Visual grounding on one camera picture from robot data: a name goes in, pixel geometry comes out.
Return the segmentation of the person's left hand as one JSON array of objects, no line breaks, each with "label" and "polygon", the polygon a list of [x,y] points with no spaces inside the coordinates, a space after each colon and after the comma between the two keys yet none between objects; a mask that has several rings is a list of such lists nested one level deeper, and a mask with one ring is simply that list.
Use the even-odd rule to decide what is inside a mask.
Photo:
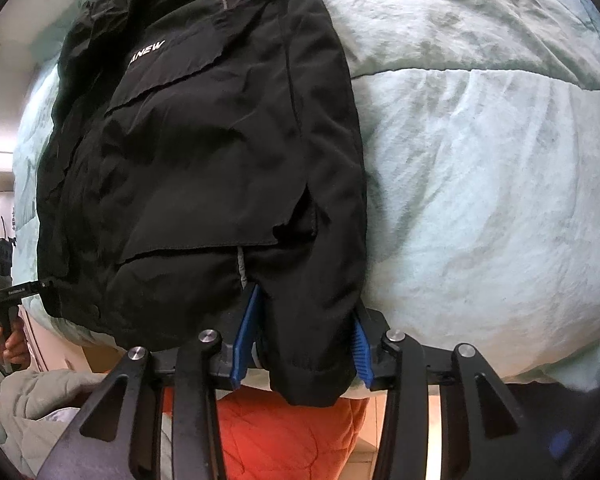
[{"label": "person's left hand", "polygon": [[0,326],[0,363],[2,365],[8,363],[11,366],[19,366],[23,370],[31,364],[31,355],[22,318],[15,318],[12,321],[12,333],[8,338],[4,337],[3,329]]}]

